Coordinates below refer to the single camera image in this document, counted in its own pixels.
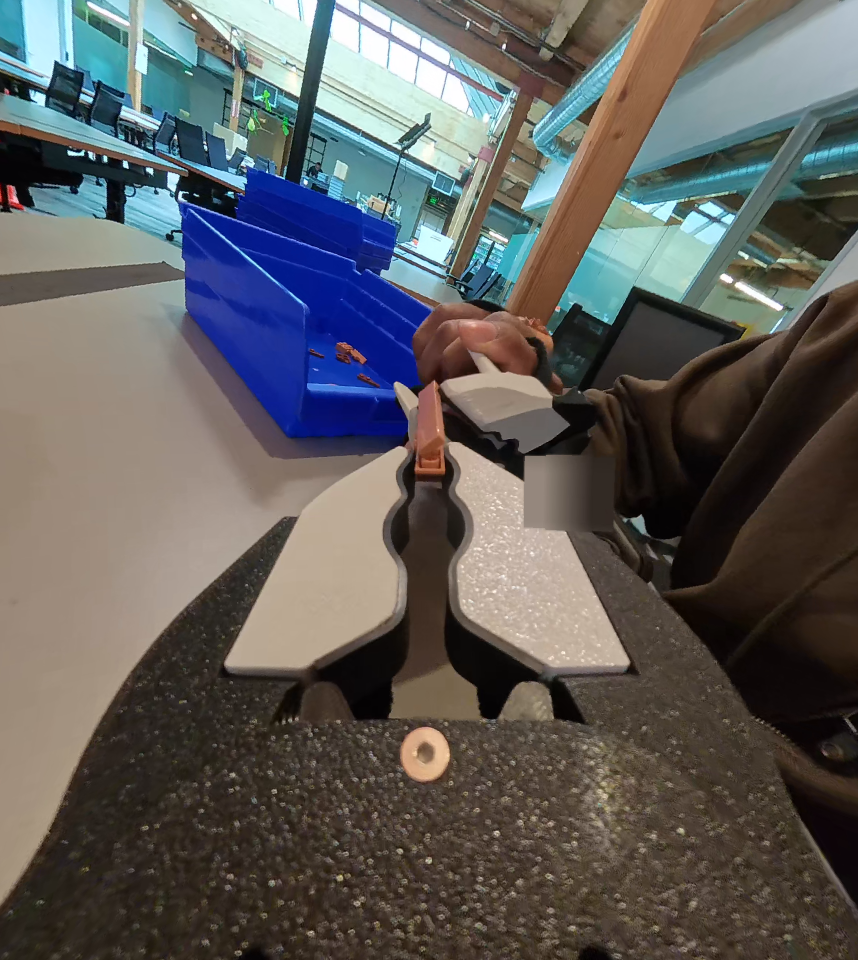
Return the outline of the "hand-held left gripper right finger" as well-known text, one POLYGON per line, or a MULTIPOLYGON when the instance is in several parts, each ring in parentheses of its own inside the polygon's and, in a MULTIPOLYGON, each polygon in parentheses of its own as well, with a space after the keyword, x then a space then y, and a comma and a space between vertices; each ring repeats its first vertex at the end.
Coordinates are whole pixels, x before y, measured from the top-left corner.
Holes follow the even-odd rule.
POLYGON ((460 442, 446 460, 459 624, 543 677, 622 675, 631 659, 567 533, 524 522, 524 483, 460 442))

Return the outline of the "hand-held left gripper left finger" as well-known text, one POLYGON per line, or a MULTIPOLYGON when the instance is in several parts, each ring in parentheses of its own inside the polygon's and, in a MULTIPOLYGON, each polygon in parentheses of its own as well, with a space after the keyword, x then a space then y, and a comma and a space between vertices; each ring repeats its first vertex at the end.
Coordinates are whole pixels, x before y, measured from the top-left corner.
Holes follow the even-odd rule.
POLYGON ((395 447, 302 511, 224 660, 227 673, 303 679, 399 627, 408 583, 392 524, 408 463, 409 450, 395 447))

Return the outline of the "orange toy brick assembly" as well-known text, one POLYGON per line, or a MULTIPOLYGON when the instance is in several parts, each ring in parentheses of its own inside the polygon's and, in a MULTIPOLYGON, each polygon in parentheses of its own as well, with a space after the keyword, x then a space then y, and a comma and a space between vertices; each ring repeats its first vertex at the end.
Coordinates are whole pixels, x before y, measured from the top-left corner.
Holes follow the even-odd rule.
POLYGON ((447 435, 442 397, 435 380, 417 395, 411 444, 414 479, 417 482, 442 481, 447 474, 447 435))

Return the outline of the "blue plastic bin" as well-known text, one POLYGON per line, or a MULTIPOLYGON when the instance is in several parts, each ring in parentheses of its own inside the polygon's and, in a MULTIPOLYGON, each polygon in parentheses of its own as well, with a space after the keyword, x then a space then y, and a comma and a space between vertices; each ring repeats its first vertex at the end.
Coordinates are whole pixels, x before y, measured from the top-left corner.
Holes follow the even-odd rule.
POLYGON ((247 172, 236 218, 348 258, 360 271, 381 273, 389 269, 397 241, 397 228, 390 221, 255 169, 247 172))
POLYGON ((426 304, 335 253, 188 202, 180 214, 186 310, 288 437, 406 432, 394 383, 419 384, 426 304), (366 364, 339 362, 338 342, 366 364))

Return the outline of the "person's right forearm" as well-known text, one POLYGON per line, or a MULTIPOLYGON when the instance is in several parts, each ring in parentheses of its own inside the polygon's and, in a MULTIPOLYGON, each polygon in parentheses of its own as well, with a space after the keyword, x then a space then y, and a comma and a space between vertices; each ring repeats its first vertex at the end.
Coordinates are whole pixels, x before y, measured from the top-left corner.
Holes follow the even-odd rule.
POLYGON ((785 331, 591 399, 618 455, 617 506, 659 536, 858 532, 858 282, 785 331))

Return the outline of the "grey desk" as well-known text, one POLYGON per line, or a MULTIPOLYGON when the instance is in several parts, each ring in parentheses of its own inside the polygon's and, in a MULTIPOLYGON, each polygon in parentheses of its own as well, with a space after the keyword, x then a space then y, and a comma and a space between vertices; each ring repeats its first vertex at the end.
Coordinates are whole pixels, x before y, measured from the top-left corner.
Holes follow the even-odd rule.
POLYGON ((159 634, 393 444, 288 438, 181 278, 0 306, 0 905, 159 634))

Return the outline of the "black screen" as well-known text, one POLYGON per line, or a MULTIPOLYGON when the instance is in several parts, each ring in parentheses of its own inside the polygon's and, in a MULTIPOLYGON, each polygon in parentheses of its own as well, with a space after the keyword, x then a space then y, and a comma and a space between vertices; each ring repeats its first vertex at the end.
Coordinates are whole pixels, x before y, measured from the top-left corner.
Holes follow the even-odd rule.
POLYGON ((621 377, 668 380, 693 359, 745 332, 743 325, 633 287, 579 389, 608 390, 621 377))

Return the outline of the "black tripod stand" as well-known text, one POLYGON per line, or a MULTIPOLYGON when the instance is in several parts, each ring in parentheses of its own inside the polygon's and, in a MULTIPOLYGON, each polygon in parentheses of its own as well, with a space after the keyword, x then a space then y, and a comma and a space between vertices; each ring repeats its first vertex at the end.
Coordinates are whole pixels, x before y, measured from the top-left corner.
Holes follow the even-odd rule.
POLYGON ((399 169, 402 164, 403 158, 408 154, 411 149, 419 143, 419 141, 425 137, 431 130, 431 112, 427 112, 422 121, 414 126, 411 126, 408 130, 403 133, 400 138, 397 140, 396 146, 398 148, 398 156, 395 164, 395 168, 392 173, 392 178, 388 187, 387 197, 386 197, 386 206, 382 217, 385 218, 386 210, 388 209, 389 203, 392 200, 393 191, 396 185, 396 180, 399 176, 399 169))

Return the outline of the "brown jacket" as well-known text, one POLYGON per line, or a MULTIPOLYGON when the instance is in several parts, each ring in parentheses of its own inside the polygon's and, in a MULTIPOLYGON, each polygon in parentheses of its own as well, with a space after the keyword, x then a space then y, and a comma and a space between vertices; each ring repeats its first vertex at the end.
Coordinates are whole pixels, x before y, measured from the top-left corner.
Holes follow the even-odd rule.
POLYGON ((858 532, 683 534, 673 602, 751 712, 858 906, 858 532))

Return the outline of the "green neon sign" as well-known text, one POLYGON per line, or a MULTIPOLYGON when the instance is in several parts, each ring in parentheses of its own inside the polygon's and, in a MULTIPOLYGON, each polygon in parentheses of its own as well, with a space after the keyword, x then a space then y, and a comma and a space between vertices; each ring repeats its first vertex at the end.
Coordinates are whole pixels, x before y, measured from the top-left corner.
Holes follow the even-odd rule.
POLYGON ((274 118, 278 121, 282 136, 284 139, 290 136, 291 125, 289 118, 277 111, 279 105, 279 90, 272 86, 265 86, 254 89, 254 100, 249 109, 249 114, 245 123, 245 131, 248 135, 262 131, 265 128, 264 121, 274 118))

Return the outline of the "black column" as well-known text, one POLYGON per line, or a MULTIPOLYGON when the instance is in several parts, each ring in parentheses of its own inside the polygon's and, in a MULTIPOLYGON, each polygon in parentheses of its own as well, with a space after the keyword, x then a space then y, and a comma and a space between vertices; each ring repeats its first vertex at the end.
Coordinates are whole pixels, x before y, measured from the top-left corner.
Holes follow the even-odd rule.
POLYGON ((291 131, 291 144, 284 174, 287 181, 297 186, 301 183, 303 177, 303 166, 323 75, 335 7, 335 1, 317 1, 315 4, 315 15, 298 96, 298 109, 294 127, 291 131))

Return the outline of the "black office chair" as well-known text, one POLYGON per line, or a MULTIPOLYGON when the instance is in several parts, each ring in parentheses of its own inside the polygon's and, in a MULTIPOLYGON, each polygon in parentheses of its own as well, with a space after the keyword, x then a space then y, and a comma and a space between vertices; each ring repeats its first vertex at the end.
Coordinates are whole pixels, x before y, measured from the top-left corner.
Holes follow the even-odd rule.
MULTIPOLYGON (((203 129, 182 118, 175 118, 173 123, 179 158, 207 168, 208 155, 203 129)), ((198 173, 186 172, 180 175, 175 192, 186 202, 205 207, 211 200, 211 183, 198 173)))

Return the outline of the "long wooden-edged table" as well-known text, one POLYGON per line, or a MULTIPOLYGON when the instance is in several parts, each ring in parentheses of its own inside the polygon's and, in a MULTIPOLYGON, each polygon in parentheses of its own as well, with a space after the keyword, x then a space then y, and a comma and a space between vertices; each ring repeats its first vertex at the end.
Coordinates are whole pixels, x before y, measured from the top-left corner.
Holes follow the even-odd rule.
POLYGON ((141 150, 126 140, 88 126, 57 111, 0 92, 0 136, 20 137, 35 143, 57 145, 84 152, 100 163, 77 162, 82 173, 105 183, 105 214, 109 221, 125 222, 127 185, 166 186, 166 175, 182 175, 183 165, 168 154, 141 150))

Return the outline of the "wooden post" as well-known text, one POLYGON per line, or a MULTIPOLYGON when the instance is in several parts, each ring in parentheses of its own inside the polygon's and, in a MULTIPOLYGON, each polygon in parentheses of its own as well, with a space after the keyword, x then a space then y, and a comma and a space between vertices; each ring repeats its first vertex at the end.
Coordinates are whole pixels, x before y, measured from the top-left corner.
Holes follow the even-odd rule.
POLYGON ((650 1, 593 114, 507 310, 547 321, 698 42, 713 1, 650 1))

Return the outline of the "silver ventilation duct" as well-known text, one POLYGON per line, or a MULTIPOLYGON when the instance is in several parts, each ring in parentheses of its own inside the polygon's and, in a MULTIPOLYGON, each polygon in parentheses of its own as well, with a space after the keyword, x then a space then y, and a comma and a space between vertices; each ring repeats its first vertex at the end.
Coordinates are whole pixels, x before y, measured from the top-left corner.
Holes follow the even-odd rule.
POLYGON ((567 162, 575 148, 561 138, 562 132, 601 100, 620 65, 638 26, 637 16, 615 41, 575 80, 559 101, 535 124, 531 139, 535 149, 555 162, 567 162))

